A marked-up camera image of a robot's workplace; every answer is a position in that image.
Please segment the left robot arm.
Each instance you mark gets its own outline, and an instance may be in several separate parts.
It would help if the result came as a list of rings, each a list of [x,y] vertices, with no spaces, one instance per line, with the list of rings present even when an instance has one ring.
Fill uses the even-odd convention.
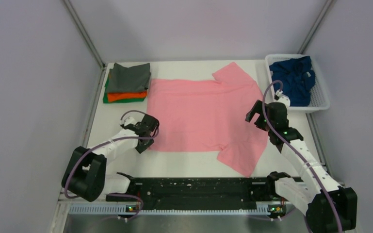
[[[118,194],[127,201],[135,197],[131,177],[118,172],[108,179],[106,168],[129,152],[141,154],[147,150],[159,134],[160,123],[148,114],[141,121],[122,116],[120,123],[121,130],[113,137],[92,148],[79,146],[73,150],[62,179],[66,198],[92,202],[101,195]]]

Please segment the pink t shirt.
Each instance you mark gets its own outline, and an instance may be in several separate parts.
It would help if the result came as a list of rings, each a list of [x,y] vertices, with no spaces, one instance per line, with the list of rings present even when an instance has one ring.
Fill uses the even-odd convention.
[[[218,161],[249,177],[268,139],[245,120],[260,99],[258,83],[235,62],[214,72],[211,80],[153,79],[147,113],[160,126],[151,149],[216,151]]]

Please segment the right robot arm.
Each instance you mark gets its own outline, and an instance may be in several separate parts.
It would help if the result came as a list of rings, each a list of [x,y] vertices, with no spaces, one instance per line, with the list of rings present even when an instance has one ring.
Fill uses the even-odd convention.
[[[305,217],[312,233],[341,233],[357,225],[357,194],[332,178],[308,149],[300,132],[289,126],[285,104],[261,100],[246,114],[250,122],[267,132],[270,142],[297,171],[304,186],[285,172],[267,176],[265,194],[271,200],[288,200]]]

